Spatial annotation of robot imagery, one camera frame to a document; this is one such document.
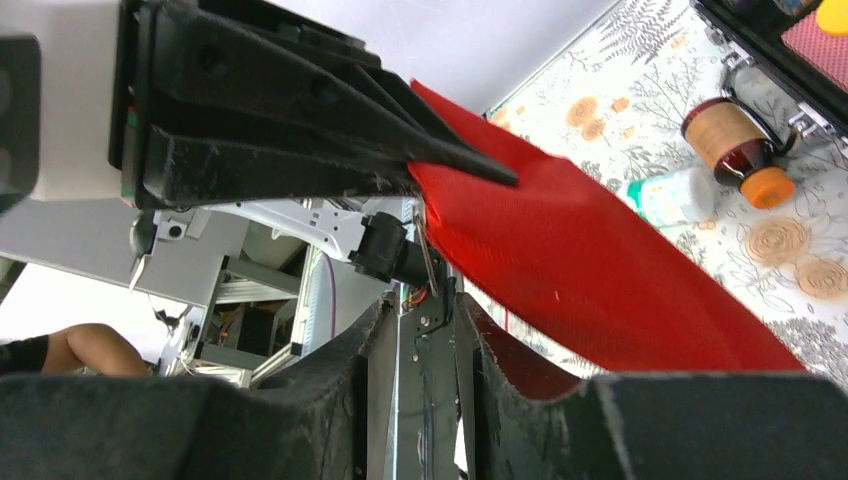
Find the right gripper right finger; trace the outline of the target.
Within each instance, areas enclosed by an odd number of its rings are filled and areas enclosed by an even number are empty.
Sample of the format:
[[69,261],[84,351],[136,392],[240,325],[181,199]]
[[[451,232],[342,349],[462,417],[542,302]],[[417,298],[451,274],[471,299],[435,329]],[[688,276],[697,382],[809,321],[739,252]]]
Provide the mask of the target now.
[[564,371],[454,298],[473,479],[843,479],[847,397],[799,374]]

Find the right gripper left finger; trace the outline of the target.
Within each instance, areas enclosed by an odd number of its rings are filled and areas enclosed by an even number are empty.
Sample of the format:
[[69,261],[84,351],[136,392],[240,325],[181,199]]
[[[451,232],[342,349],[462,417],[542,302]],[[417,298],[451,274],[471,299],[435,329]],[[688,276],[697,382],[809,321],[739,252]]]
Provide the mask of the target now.
[[5,479],[379,479],[397,296],[241,389],[208,377],[15,376],[1,382]]

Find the white tube bottle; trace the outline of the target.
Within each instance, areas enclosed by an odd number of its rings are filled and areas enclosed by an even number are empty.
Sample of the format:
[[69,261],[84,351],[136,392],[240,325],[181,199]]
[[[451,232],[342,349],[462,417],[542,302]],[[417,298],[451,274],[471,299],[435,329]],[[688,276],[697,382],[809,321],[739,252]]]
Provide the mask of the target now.
[[716,207],[714,179],[697,166],[632,181],[616,196],[658,228],[704,222]]

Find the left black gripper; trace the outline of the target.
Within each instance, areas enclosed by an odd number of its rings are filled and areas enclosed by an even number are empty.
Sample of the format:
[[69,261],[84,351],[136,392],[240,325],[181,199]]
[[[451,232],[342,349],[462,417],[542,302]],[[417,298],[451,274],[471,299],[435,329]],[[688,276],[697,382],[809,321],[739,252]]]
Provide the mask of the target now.
[[503,185],[363,40],[268,1],[121,1],[108,161],[139,209],[413,196],[409,167]]

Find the person forearm in background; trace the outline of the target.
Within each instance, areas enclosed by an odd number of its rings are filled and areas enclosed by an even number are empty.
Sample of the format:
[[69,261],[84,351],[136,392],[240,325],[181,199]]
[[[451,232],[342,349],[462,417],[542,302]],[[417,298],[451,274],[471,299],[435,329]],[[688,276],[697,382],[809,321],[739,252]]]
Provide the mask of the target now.
[[82,368],[116,377],[151,374],[138,350],[114,328],[101,323],[73,325],[1,346],[2,375],[58,375]]

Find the amber medicine bottle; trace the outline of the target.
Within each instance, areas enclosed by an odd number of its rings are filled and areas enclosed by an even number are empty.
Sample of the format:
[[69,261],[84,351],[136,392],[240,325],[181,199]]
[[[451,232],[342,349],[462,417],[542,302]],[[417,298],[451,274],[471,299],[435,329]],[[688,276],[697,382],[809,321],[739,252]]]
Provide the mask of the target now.
[[716,97],[684,117],[681,135],[722,186],[732,187],[756,209],[788,201],[795,183],[775,163],[777,145],[733,101]]

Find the red first aid pouch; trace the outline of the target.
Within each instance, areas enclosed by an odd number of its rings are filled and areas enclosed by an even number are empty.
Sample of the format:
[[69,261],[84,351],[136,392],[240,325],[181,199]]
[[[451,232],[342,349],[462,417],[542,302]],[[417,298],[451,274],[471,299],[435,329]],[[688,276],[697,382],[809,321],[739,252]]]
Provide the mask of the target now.
[[756,316],[570,160],[412,89],[519,177],[507,187],[413,164],[428,239],[490,298],[603,367],[599,385],[681,397],[806,377]]

